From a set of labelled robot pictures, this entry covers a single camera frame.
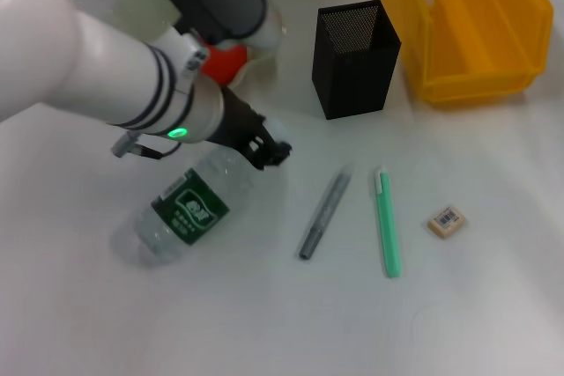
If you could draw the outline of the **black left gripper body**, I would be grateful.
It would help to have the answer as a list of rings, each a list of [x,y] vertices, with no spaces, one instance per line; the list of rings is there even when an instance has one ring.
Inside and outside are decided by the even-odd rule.
[[[211,142],[232,148],[244,157],[255,157],[264,142],[265,118],[228,87],[221,88],[223,115]]]

